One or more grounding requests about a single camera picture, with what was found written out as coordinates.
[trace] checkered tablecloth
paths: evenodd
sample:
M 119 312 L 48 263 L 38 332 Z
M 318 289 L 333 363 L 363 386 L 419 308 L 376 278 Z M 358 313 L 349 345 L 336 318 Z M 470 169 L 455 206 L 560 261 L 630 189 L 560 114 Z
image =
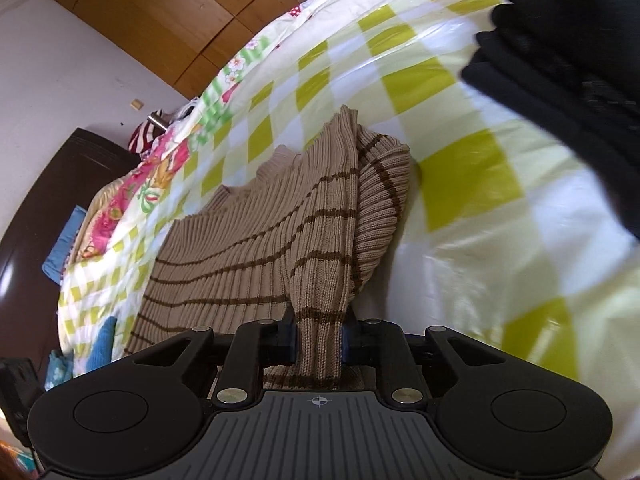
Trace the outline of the checkered tablecloth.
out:
M 269 54 L 228 102 L 213 82 L 180 126 L 176 142 L 188 138 L 191 155 L 157 205 L 134 202 L 107 253 L 64 277 L 61 341 L 74 348 L 75 373 L 110 315 L 121 357 L 174 219 L 198 212 L 219 184 L 247 183 L 278 144 L 304 150 L 346 104 L 415 160 L 398 236 L 356 300 L 361 315 L 414 333 L 446 324 L 582 381 L 616 421 L 601 471 L 640 469 L 640 251 L 567 148 L 460 82 L 500 1 L 388 0 L 296 52 L 287 45 L 316 33 L 311 17 L 278 37 L 288 64 L 270 70 Z

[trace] blue fabric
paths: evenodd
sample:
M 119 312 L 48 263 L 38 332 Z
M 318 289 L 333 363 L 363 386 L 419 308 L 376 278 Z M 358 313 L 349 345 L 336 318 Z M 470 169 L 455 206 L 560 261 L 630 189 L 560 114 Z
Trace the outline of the blue fabric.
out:
M 49 256 L 47 256 L 47 259 L 44 260 L 44 263 L 42 264 L 42 272 L 57 284 L 60 284 L 66 257 L 76 240 L 76 234 L 78 234 L 78 230 L 80 229 L 85 216 L 86 209 L 77 205 L 71 213 L 69 220 L 66 221 L 66 224 L 63 227 L 58 240 L 56 240 L 55 245 L 53 245 L 53 249 L 49 253 Z
M 91 348 L 89 359 L 86 362 L 86 371 L 91 372 L 111 363 L 111 351 L 113 350 L 113 337 L 116 333 L 118 318 L 108 317 L 100 327 L 98 337 Z
M 44 380 L 44 389 L 50 390 L 54 386 L 66 383 L 73 376 L 74 358 L 71 356 L 59 356 L 55 350 L 49 355 L 47 377 Z

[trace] ribbed knit sweater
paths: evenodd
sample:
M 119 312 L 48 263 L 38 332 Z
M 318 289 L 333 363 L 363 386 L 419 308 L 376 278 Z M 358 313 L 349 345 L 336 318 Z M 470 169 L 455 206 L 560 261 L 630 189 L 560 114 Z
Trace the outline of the ribbed knit sweater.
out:
M 401 217 L 407 146 L 342 107 L 311 147 L 283 146 L 249 184 L 220 186 L 199 214 L 175 221 L 151 273 L 127 352 L 197 325 L 233 333 L 281 319 L 300 330 L 292 367 L 265 371 L 271 388 L 336 388 L 340 327 Z

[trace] black fabric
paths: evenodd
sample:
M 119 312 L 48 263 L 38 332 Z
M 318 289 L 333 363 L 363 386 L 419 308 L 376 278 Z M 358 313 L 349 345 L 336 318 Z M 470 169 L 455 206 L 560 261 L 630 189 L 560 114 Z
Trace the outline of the black fabric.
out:
M 640 239 L 640 0 L 511 0 L 462 78 L 554 134 Z
M 535 97 L 486 60 L 482 50 L 462 70 L 462 79 L 541 128 L 553 133 L 601 175 L 622 224 L 640 239 L 640 174 L 618 150 L 568 114 Z

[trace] wooden wardrobe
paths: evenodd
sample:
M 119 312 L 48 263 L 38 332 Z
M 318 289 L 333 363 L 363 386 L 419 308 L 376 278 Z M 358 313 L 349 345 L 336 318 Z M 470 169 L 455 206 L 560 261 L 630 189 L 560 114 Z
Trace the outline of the wooden wardrobe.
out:
M 56 0 L 185 97 L 305 0 Z

